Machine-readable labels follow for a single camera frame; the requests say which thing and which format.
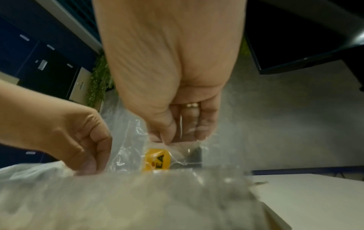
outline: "gray floor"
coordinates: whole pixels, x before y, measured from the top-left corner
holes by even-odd
[[[249,170],[364,165],[359,87],[342,61],[259,75],[250,57],[239,57],[223,91],[219,128],[202,143],[203,164]],[[137,169],[143,122],[114,91],[107,93],[102,117],[114,137],[110,169]]]

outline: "yellow label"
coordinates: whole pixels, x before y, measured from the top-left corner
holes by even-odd
[[[165,149],[149,149],[144,156],[143,171],[169,169],[171,156]]]

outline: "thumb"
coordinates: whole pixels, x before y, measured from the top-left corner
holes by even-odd
[[[74,171],[79,171],[82,175],[94,174],[97,169],[95,158],[86,153],[84,148],[67,134],[62,134],[56,138],[53,150],[48,151],[50,155],[63,161],[67,167]]]
[[[177,130],[177,124],[171,110],[167,109],[162,113],[151,114],[142,117],[147,123],[149,132],[159,133],[164,144],[171,143]]]

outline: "white desk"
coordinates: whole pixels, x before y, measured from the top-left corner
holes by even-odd
[[[314,174],[254,176],[262,202],[293,230],[363,230],[364,182]]]

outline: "ring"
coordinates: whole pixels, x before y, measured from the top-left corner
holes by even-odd
[[[186,107],[186,108],[198,108],[199,104],[198,103],[188,103],[188,104],[185,104],[183,107]]]

